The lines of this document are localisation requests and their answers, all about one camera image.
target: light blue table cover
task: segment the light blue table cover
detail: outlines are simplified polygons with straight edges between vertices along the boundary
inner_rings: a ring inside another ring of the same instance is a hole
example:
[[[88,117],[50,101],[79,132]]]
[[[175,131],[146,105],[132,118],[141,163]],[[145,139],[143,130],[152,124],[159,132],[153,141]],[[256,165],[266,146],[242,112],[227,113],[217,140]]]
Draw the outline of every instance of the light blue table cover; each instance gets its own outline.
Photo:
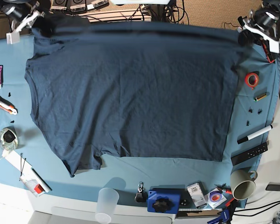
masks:
[[[140,181],[144,182],[146,189],[184,189],[189,184],[201,181],[206,194],[214,189],[215,184],[229,185],[232,169],[257,169],[260,157],[250,159],[234,168],[230,158],[231,155],[265,142],[267,134],[241,145],[237,144],[237,139],[271,124],[273,120],[278,100],[280,67],[268,63],[261,46],[253,46],[237,68],[238,90],[222,162],[177,158],[118,158],[105,154],[102,156],[101,170],[86,170],[74,178],[70,178],[63,163],[50,150],[41,131],[30,117],[31,95],[24,74],[26,60],[32,55],[32,35],[21,36],[21,42],[15,45],[7,45],[6,40],[0,40],[0,64],[4,66],[4,84],[0,95],[13,103],[19,112],[14,116],[0,110],[0,130],[4,127],[14,127],[20,144],[16,152],[23,153],[23,157],[53,189],[49,192],[50,195],[95,202],[98,191],[103,187],[110,187],[119,192],[119,204],[146,206],[134,202]],[[253,91],[244,81],[245,75],[252,71],[259,71],[260,79],[259,85]],[[265,99],[253,101],[253,97],[264,92],[268,93]],[[248,112],[249,108],[253,109],[253,113]],[[262,113],[258,115],[259,109],[262,109]],[[246,126],[247,120],[250,121],[249,126]],[[19,176],[20,172],[16,168],[5,159],[0,160],[0,183],[24,188]]]

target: white marker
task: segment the white marker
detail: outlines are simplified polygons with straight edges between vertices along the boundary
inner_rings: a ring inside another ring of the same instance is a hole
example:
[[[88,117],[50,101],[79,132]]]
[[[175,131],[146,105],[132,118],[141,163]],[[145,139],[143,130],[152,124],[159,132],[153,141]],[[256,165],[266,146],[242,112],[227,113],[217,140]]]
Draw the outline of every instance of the white marker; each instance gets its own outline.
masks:
[[[248,136],[243,137],[242,139],[238,140],[238,144],[241,144],[241,143],[243,143],[243,142],[245,142],[245,141],[254,139],[254,138],[256,138],[257,136],[260,136],[260,135],[262,135],[262,134],[264,134],[264,133],[266,133],[266,132],[268,132],[268,131],[271,131],[272,128],[273,128],[273,126],[272,126],[272,125],[269,125],[269,126],[263,128],[263,129],[260,129],[259,131],[255,132],[255,133],[253,133],[253,134],[249,134]]]

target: blue clamp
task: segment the blue clamp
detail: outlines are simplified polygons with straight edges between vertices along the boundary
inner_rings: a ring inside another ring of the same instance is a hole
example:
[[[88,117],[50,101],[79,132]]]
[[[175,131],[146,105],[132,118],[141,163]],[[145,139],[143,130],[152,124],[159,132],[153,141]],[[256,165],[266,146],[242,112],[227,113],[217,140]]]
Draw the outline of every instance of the blue clamp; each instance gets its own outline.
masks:
[[[208,221],[208,224],[215,224],[215,223],[221,223],[221,222],[227,222],[229,220],[229,211],[228,209],[224,209],[221,212],[221,215],[218,218],[215,218],[211,221]]]

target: beige mug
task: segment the beige mug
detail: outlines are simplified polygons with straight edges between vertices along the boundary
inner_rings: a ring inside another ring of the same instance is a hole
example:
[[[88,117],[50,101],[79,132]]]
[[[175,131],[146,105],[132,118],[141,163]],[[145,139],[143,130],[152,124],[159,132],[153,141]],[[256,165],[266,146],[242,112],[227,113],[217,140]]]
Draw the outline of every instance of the beige mug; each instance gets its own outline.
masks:
[[[233,197],[237,200],[245,200],[250,197],[256,189],[256,184],[254,182],[256,178],[256,171],[250,171],[249,173],[242,169],[234,171],[230,176]]]

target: keychain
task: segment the keychain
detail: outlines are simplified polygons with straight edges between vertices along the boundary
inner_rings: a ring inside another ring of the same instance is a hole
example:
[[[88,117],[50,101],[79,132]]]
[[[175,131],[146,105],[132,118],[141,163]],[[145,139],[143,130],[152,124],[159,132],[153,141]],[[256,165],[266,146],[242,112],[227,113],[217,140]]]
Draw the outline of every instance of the keychain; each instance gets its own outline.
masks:
[[[147,194],[145,191],[143,191],[143,182],[140,182],[138,184],[138,193],[136,194],[135,197],[135,202],[141,203],[141,202],[146,202],[147,199]]]

